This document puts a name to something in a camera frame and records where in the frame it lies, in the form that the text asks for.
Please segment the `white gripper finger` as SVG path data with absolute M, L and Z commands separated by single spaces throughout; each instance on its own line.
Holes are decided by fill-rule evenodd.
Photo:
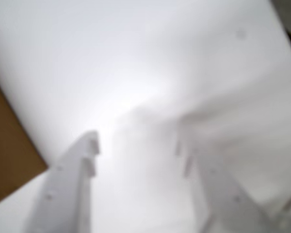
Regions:
M 176 154 L 192 185 L 199 233 L 275 233 L 277 226 L 206 143 L 178 138 Z
M 89 233 L 97 131 L 76 139 L 49 168 L 25 225 L 26 233 Z

